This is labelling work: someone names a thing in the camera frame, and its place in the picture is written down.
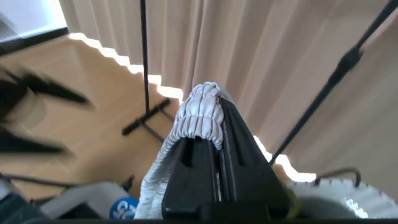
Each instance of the beige curtain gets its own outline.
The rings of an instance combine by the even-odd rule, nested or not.
[[[223,85],[274,152],[387,1],[147,0],[149,73],[186,95]],[[138,0],[61,0],[82,32],[142,64]],[[397,23],[365,51],[288,146],[297,170],[361,169],[398,198]]]

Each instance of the stand base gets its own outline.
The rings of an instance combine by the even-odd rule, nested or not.
[[[138,128],[139,126],[144,127],[146,130],[148,130],[148,132],[150,132],[153,136],[155,136],[160,142],[163,142],[164,139],[162,136],[160,136],[159,134],[157,134],[152,128],[150,128],[148,125],[145,124],[145,122],[151,118],[153,115],[155,115],[157,112],[161,112],[162,114],[164,114],[168,119],[170,119],[171,121],[174,121],[174,118],[169,115],[168,113],[166,113],[163,109],[170,104],[170,99],[166,98],[163,102],[159,103],[157,106],[155,106],[154,108],[152,108],[148,113],[144,114],[143,116],[141,116],[140,118],[136,119],[133,123],[131,123],[130,125],[126,126],[125,128],[123,128],[122,130],[122,135],[123,136],[127,136],[128,134],[130,134],[133,130],[135,130],[136,128]]]

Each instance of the blue round logo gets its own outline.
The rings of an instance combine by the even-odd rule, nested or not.
[[[133,219],[138,201],[133,197],[124,197],[114,203],[109,211],[110,219]]]

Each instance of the white wall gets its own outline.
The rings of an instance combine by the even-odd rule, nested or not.
[[[0,0],[0,14],[12,22],[21,37],[67,26],[58,0]],[[13,37],[0,34],[0,41],[8,38]]]

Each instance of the white round object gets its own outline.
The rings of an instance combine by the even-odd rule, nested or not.
[[[358,187],[350,179],[322,179],[288,184],[313,218],[398,218],[396,201],[366,183]]]

